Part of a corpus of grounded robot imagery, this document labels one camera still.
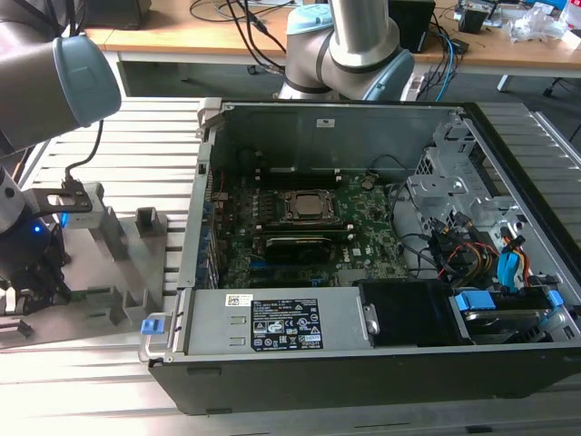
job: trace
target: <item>wooden desk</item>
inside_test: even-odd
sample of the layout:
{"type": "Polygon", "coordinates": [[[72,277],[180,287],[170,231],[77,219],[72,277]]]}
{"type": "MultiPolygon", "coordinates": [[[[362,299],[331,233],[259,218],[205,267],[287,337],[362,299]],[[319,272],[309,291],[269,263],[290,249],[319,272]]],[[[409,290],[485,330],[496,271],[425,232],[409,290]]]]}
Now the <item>wooden desk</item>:
{"type": "Polygon", "coordinates": [[[87,29],[86,33],[89,39],[97,44],[101,50],[106,50],[105,41],[109,39],[109,36],[113,33],[113,29],[87,29]]]}
{"type": "MultiPolygon", "coordinates": [[[[254,64],[234,23],[207,23],[190,16],[192,0],[153,0],[148,21],[140,31],[112,31],[100,46],[119,80],[121,61],[175,62],[179,64],[254,64]]],[[[437,0],[436,15],[452,37],[470,44],[459,71],[478,74],[510,74],[581,77],[581,51],[572,51],[560,41],[529,41],[512,44],[501,29],[484,28],[480,35],[458,32],[458,22],[451,19],[455,0],[437,0]]],[[[269,31],[286,43],[286,22],[289,8],[282,8],[263,17],[269,31]]],[[[212,5],[195,9],[197,15],[212,19],[221,17],[212,5]]],[[[282,51],[259,32],[253,32],[258,47],[275,62],[284,63],[282,51]]],[[[435,38],[429,37],[424,51],[416,54],[416,74],[424,74],[442,56],[435,38]]]]}

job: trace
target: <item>connector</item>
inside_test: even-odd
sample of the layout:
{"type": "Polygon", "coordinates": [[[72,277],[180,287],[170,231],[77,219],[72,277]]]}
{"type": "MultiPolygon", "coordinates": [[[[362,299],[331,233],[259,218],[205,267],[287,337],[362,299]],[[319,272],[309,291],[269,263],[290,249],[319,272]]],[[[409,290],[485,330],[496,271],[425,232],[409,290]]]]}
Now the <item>connector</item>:
{"type": "Polygon", "coordinates": [[[436,218],[431,218],[429,220],[429,225],[432,228],[432,230],[436,233],[448,234],[450,231],[449,226],[447,226],[440,220],[437,220],[436,218]]]}
{"type": "Polygon", "coordinates": [[[519,236],[517,236],[515,239],[513,239],[512,241],[510,241],[505,248],[502,249],[502,253],[508,253],[508,252],[513,252],[515,251],[517,248],[519,248],[523,243],[525,243],[526,239],[525,237],[520,234],[519,236]]]}
{"type": "Polygon", "coordinates": [[[456,212],[454,215],[454,221],[461,227],[472,227],[472,219],[463,214],[462,212],[456,212]]]}

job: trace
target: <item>black device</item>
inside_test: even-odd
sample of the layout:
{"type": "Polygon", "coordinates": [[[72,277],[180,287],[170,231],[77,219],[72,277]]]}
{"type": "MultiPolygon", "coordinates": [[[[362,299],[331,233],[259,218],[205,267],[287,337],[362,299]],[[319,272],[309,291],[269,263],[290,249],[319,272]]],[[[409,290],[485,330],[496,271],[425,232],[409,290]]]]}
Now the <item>black device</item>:
{"type": "Polygon", "coordinates": [[[479,34],[488,14],[488,10],[479,7],[468,8],[466,6],[462,11],[462,18],[460,18],[458,23],[458,30],[465,34],[479,34]]]}
{"type": "Polygon", "coordinates": [[[389,0],[389,17],[399,27],[401,48],[421,52],[435,7],[434,0],[389,0]]]}
{"type": "Polygon", "coordinates": [[[87,25],[137,30],[152,6],[152,0],[85,0],[87,25]]]}

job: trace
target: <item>white object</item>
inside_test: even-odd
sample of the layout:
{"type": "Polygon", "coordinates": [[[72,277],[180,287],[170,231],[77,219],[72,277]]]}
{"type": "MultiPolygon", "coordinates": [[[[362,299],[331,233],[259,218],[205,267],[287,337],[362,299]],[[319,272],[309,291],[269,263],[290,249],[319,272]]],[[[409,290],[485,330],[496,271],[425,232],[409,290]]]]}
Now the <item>white object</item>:
{"type": "Polygon", "coordinates": [[[567,30],[561,38],[561,41],[563,41],[571,50],[576,50],[581,45],[581,37],[575,29],[567,30]]]}
{"type": "Polygon", "coordinates": [[[555,10],[554,6],[546,5],[544,3],[539,3],[539,2],[535,2],[534,6],[539,7],[541,9],[541,11],[543,11],[543,14],[545,14],[545,15],[551,15],[551,14],[553,14],[553,11],[555,10]]]}
{"type": "Polygon", "coordinates": [[[581,29],[581,0],[568,0],[559,21],[568,29],[581,29]]]}
{"type": "Polygon", "coordinates": [[[543,5],[535,3],[522,18],[509,20],[503,30],[510,36],[510,41],[513,43],[532,39],[546,42],[548,31],[554,22],[551,16],[543,12],[543,5]]]}

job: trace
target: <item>blue tab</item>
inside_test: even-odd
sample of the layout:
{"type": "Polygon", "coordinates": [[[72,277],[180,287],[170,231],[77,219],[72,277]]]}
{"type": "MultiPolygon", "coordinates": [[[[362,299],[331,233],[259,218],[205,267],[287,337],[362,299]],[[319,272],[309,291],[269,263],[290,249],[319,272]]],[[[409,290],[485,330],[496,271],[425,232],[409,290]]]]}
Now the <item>blue tab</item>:
{"type": "Polygon", "coordinates": [[[456,296],[456,303],[461,312],[492,311],[497,308],[488,291],[464,291],[456,296]]]}
{"type": "Polygon", "coordinates": [[[468,302],[464,300],[464,296],[462,294],[456,296],[456,304],[458,305],[458,308],[461,312],[468,310],[468,302]]]}
{"type": "Polygon", "coordinates": [[[163,334],[164,320],[143,320],[142,334],[163,334]]]}
{"type": "Polygon", "coordinates": [[[548,299],[551,301],[551,304],[553,304],[553,307],[562,306],[564,303],[563,297],[561,297],[561,294],[557,290],[549,291],[548,299]]]}

